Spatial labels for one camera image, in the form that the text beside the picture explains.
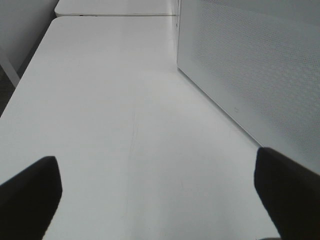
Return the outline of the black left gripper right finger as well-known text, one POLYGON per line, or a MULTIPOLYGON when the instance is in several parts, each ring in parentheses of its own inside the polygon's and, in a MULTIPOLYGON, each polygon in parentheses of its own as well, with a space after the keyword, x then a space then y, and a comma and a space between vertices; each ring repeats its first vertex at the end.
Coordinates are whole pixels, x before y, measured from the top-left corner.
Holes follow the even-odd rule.
POLYGON ((318 174, 270 147, 260 147, 253 182, 282 240, 320 238, 318 174))

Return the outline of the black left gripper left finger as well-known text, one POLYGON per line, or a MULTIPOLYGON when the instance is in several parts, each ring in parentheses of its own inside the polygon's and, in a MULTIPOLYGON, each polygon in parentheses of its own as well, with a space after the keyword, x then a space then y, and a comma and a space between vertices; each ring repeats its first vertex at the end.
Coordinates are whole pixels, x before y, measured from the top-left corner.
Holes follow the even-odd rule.
POLYGON ((0 238, 41 240, 63 193, 57 159, 45 156, 0 186, 0 238))

